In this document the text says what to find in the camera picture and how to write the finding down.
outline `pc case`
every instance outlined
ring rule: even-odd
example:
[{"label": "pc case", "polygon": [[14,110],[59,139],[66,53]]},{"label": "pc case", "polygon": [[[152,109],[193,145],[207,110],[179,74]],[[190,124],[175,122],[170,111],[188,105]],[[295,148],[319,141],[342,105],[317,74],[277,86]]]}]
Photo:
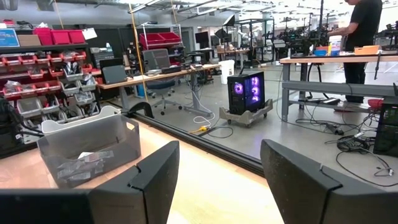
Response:
[{"label": "pc case", "polygon": [[228,77],[229,113],[242,115],[245,111],[256,112],[266,106],[264,72]]},{"label": "pc case", "polygon": [[398,97],[382,103],[373,153],[398,157]]}]

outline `purple led lights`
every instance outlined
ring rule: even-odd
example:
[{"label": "purple led lights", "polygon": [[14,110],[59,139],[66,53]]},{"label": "purple led lights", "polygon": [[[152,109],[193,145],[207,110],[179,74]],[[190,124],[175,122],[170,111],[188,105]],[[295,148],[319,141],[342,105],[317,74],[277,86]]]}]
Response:
[{"label": "purple led lights", "polygon": [[241,83],[235,83],[234,91],[236,94],[242,95],[243,94],[243,86]]},{"label": "purple led lights", "polygon": [[259,101],[260,100],[260,98],[259,98],[259,78],[258,77],[253,77],[253,78],[251,78],[251,86],[252,86],[252,88],[251,88],[251,92],[252,92],[252,94],[253,94],[253,97],[252,97],[252,101],[253,102],[257,102],[257,101]]}]

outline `person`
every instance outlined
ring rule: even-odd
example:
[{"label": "person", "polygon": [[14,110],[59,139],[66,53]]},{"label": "person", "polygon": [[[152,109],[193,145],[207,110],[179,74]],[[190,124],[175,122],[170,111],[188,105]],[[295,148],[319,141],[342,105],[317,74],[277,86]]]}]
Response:
[{"label": "person", "polygon": [[[373,45],[373,36],[376,34],[381,17],[381,0],[345,0],[355,6],[348,27],[337,28],[328,33],[328,36],[348,35],[345,51],[353,52],[355,47]],[[344,63],[346,83],[365,84],[366,63]],[[363,103],[362,96],[348,96],[347,102]]]}]

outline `wheeled dolly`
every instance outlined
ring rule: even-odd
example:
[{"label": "wheeled dolly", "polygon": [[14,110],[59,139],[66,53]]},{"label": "wheeled dolly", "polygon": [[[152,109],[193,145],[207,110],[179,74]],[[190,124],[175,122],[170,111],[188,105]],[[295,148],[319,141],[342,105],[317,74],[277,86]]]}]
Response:
[{"label": "wheeled dolly", "polygon": [[246,125],[247,128],[250,128],[251,123],[255,120],[263,116],[267,117],[268,111],[273,109],[274,103],[272,99],[266,101],[266,106],[263,109],[259,109],[257,112],[252,113],[250,111],[245,111],[242,115],[230,114],[227,109],[224,107],[220,107],[220,118],[227,120],[228,124],[231,124],[232,121],[236,121],[238,123]]}]

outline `black t-shirt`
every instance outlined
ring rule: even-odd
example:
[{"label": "black t-shirt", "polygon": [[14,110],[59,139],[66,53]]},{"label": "black t-shirt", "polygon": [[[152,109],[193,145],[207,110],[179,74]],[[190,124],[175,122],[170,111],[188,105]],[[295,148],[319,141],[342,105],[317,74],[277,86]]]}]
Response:
[{"label": "black t-shirt", "polygon": [[345,47],[347,51],[373,44],[373,36],[379,28],[381,10],[381,0],[360,0],[355,5],[351,22],[358,23],[358,28],[348,35]]}]

